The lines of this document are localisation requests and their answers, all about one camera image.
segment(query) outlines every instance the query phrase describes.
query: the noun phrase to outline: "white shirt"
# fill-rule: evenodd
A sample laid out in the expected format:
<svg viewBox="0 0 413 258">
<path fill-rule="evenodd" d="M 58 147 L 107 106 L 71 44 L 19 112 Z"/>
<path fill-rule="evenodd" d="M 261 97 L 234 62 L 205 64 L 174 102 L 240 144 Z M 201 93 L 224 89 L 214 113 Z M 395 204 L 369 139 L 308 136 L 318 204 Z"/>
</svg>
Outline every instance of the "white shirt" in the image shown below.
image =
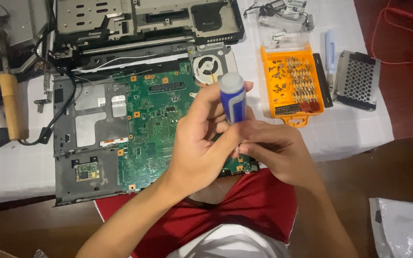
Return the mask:
<svg viewBox="0 0 413 258">
<path fill-rule="evenodd" d="M 235 224 L 222 224 L 167 258 L 290 258 L 283 242 Z"/>
</svg>

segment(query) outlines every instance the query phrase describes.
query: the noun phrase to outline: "hand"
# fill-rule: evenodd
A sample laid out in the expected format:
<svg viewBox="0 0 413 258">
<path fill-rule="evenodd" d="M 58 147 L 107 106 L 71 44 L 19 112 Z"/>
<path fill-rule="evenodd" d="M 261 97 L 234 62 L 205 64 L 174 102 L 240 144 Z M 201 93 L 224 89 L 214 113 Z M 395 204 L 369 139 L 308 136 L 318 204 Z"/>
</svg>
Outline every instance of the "hand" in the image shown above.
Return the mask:
<svg viewBox="0 0 413 258">
<path fill-rule="evenodd" d="M 245 82 L 246 91 L 252 87 L 252 82 Z M 188 114 L 178 121 L 170 165 L 160 179 L 181 199 L 210 185 L 247 135 L 246 122 L 230 126 L 225 120 L 219 94 L 218 83 L 203 87 Z M 254 120 L 251 108 L 246 113 Z M 218 133 L 223 135 L 211 141 Z"/>
<path fill-rule="evenodd" d="M 264 163 L 279 180 L 310 189 L 321 179 L 298 129 L 287 124 L 251 123 L 254 132 L 238 152 Z"/>
</svg>

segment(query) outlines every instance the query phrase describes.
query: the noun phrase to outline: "red wire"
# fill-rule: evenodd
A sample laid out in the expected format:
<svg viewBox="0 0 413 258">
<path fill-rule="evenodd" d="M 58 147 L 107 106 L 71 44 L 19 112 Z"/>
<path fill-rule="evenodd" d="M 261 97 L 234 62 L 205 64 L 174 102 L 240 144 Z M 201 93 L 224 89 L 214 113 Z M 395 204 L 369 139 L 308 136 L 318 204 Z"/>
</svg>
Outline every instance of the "red wire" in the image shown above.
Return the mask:
<svg viewBox="0 0 413 258">
<path fill-rule="evenodd" d="M 388 20 L 388 17 L 387 17 L 386 14 L 387 14 L 387 9 L 389 9 L 389 7 L 390 7 L 390 4 L 391 4 L 391 0 L 389 0 L 389 1 L 388 1 L 388 4 L 386 5 L 386 7 L 380 11 L 379 17 L 377 17 L 377 22 L 376 22 L 376 24 L 375 24 L 374 32 L 373 32 L 373 34 L 372 34 L 371 52 L 372 52 L 372 56 L 375 57 L 375 58 L 377 58 L 377 56 L 376 56 L 376 54 L 375 54 L 375 52 L 374 52 L 375 35 L 377 34 L 377 28 L 378 28 L 378 26 L 379 26 L 379 22 L 380 22 L 380 18 L 382 17 L 382 14 L 384 15 L 385 21 L 386 21 L 388 24 L 393 25 L 393 26 L 395 26 L 395 27 L 399 27 L 399 28 L 408 30 L 408 31 L 410 31 L 410 32 L 413 32 L 413 29 L 410 29 L 410 28 L 407 28 L 407 27 L 404 27 L 404 26 L 400 26 L 400 25 L 395 24 L 395 23 L 393 23 L 393 22 L 391 22 L 391 21 Z M 381 61 L 381 63 L 400 65 L 400 64 L 413 64 L 413 61 L 410 61 L 410 62 L 385 62 L 385 61 Z"/>
</svg>

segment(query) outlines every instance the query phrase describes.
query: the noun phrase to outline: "white table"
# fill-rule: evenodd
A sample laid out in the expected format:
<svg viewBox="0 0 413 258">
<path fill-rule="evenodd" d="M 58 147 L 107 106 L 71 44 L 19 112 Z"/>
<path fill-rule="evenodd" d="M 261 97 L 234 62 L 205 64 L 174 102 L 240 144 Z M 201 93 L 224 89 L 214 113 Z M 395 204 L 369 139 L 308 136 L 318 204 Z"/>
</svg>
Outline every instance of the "white table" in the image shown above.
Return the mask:
<svg viewBox="0 0 413 258">
<path fill-rule="evenodd" d="M 239 0 L 241 12 L 252 3 L 253 0 Z M 311 0 L 306 11 L 313 14 L 315 20 L 315 29 L 310 33 L 313 52 L 324 58 L 324 32 L 331 28 L 336 33 L 337 56 L 343 50 L 367 53 L 353 0 Z M 282 120 L 264 117 L 262 112 L 259 87 L 265 87 L 265 79 L 256 16 L 249 12 L 244 24 L 245 38 L 232 48 L 239 73 L 255 83 L 247 95 L 248 104 L 257 119 L 271 124 L 282 123 Z M 43 98 L 42 81 L 39 77 L 20 85 L 22 94 L 27 96 L 29 142 L 39 136 L 41 128 L 53 117 L 52 104 L 44 107 L 43 114 L 37 114 L 37 106 L 33 103 Z M 394 139 L 380 93 L 375 112 L 334 104 L 323 114 L 310 117 L 308 125 L 300 131 L 315 161 L 346 158 Z M 0 202 L 50 194 L 55 194 L 52 140 L 47 145 L 22 146 L 12 142 L 0 148 Z"/>
</svg>

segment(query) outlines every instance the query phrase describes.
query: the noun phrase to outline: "barcode label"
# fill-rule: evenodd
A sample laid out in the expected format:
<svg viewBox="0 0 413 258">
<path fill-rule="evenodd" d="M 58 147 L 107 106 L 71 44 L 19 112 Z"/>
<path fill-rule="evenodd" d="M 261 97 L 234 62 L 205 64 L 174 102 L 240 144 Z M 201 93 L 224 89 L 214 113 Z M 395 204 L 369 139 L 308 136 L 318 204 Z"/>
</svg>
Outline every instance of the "barcode label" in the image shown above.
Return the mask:
<svg viewBox="0 0 413 258">
<path fill-rule="evenodd" d="M 120 96 L 112 97 L 111 104 L 113 108 L 125 106 L 125 96 L 120 95 Z"/>
<path fill-rule="evenodd" d="M 106 98 L 99 98 L 98 99 L 98 106 L 99 107 L 104 107 L 106 104 Z"/>
</svg>

